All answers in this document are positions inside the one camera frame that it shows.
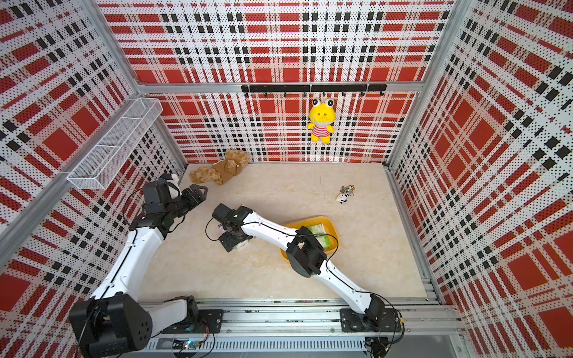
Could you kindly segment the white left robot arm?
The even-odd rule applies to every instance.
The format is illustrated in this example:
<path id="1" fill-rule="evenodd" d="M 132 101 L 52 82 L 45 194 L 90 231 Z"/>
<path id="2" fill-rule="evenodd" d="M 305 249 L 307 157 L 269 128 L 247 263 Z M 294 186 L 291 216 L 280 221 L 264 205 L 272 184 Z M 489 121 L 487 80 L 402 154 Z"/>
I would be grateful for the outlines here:
<path id="1" fill-rule="evenodd" d="M 176 228 L 176 219 L 202 204 L 208 189 L 178 186 L 178 176 L 164 174 L 139 190 L 143 211 L 128 228 L 125 245 L 100 286 L 85 301 L 73 305 L 69 321 L 83 357 L 121 356 L 144 349 L 166 328 L 200 324 L 192 295 L 168 300 L 152 310 L 139 302 L 140 288 L 155 252 Z"/>

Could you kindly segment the yellow plastic storage tray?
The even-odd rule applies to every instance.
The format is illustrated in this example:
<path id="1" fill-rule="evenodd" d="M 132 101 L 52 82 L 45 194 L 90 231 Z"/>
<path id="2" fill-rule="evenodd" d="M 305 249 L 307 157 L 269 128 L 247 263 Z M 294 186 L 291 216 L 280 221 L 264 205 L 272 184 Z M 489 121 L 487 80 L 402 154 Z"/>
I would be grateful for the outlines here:
<path id="1" fill-rule="evenodd" d="M 327 234 L 330 237 L 330 241 L 331 241 L 331 247 L 328 250 L 325 250 L 325 252 L 327 255 L 331 255 L 338 248 L 339 234 L 337 233 L 337 229 L 336 229 L 335 225 L 333 224 L 333 222 L 328 217 L 326 217 L 326 216 L 314 216 L 314 217 L 310 217 L 310 218 L 306 218 L 306 219 L 301 219 L 301 220 L 298 220 L 296 222 L 287 223 L 287 224 L 285 224 L 285 226 L 287 228 L 299 229 L 299 228 L 301 228 L 301 226 L 305 226 L 306 228 L 308 228 L 309 226 L 318 225 L 318 224 L 325 225 Z"/>

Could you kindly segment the green tissue pack tray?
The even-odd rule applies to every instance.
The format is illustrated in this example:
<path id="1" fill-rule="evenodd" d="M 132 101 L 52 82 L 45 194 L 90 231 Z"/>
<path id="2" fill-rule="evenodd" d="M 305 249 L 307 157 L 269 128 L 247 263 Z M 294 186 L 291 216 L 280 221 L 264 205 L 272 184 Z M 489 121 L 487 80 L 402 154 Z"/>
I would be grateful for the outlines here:
<path id="1" fill-rule="evenodd" d="M 315 235 L 316 237 L 326 237 L 328 238 L 328 234 L 325 228 L 325 225 L 323 224 L 318 224 L 318 225 L 312 225 L 309 226 L 308 229 L 311 231 L 311 233 L 313 235 Z"/>

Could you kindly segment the green tissue pack front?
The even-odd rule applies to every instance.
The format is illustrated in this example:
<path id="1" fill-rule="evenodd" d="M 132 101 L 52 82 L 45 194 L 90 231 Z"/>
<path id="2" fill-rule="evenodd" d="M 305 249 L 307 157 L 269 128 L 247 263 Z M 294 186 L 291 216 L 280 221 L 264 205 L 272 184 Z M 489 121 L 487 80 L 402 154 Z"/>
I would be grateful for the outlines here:
<path id="1" fill-rule="evenodd" d="M 329 236 L 319 235 L 316 237 L 323 249 L 328 250 L 331 247 L 331 241 Z"/>

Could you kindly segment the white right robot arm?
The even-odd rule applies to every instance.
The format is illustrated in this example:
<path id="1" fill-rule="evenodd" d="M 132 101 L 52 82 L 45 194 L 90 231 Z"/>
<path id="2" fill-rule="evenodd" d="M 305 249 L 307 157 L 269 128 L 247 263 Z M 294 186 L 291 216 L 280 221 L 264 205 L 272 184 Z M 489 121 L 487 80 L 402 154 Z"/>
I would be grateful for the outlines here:
<path id="1" fill-rule="evenodd" d="M 247 207 L 234 210 L 224 204 L 214 209 L 212 219 L 222 226 L 219 242 L 227 252 L 256 237 L 284 251 L 297 274 L 315 279 L 337 293 L 359 320 L 349 325 L 350 330 L 404 332 L 403 318 L 398 310 L 386 298 L 359 287 L 338 270 L 309 228 L 287 228 L 264 219 Z"/>

